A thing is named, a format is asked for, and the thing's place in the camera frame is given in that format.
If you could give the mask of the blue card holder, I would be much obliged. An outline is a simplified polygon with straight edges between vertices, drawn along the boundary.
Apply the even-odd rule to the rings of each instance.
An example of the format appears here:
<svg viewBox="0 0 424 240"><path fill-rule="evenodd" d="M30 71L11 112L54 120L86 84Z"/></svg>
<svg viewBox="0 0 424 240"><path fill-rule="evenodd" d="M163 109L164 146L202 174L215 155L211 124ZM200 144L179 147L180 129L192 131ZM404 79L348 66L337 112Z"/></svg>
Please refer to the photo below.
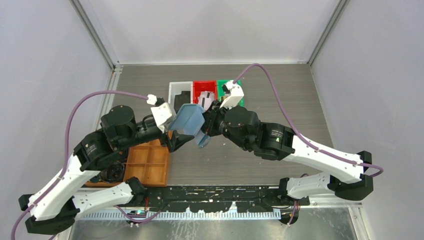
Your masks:
<svg viewBox="0 0 424 240"><path fill-rule="evenodd" d="M198 147L203 148L211 139L201 130L206 122L203 116L204 112L205 109L199 104L185 103L180 107L175 120L171 122L168 129L171 131L182 130L184 135L193 136Z"/></svg>

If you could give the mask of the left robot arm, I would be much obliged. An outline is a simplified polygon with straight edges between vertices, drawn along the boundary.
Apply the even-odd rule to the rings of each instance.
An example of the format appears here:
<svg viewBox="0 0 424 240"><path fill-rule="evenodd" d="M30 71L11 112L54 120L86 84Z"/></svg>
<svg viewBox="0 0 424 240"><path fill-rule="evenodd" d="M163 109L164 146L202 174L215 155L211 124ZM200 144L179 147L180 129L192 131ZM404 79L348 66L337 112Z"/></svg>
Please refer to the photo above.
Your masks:
<svg viewBox="0 0 424 240"><path fill-rule="evenodd" d="M167 103L154 108L154 114L138 122L126 105L113 107L100 120L100 129L86 135L73 149L62 170L40 191L19 198L21 210L29 214L28 233L56 235L79 218L108 207L141 206L146 189L136 177L105 190L77 196L78 189L91 178L120 162L125 150L159 140L174 152L195 135L184 131Z"/></svg>

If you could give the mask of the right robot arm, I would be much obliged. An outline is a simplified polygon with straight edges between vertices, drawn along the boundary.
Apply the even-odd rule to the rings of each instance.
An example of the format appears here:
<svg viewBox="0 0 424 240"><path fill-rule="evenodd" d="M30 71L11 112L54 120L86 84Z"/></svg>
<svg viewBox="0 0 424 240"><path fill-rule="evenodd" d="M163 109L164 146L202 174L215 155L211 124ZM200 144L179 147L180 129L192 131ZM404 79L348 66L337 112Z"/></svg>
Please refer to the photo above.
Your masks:
<svg viewBox="0 0 424 240"><path fill-rule="evenodd" d="M315 175L282 178L277 198L283 205L321 194L361 201L374 191L373 178L365 173L372 163L368 151L351 154L318 144L290 127L262 122L256 112L242 106L228 109L214 101L202 116L201 131L208 137L222 135L263 160L283 160L320 171Z"/></svg>

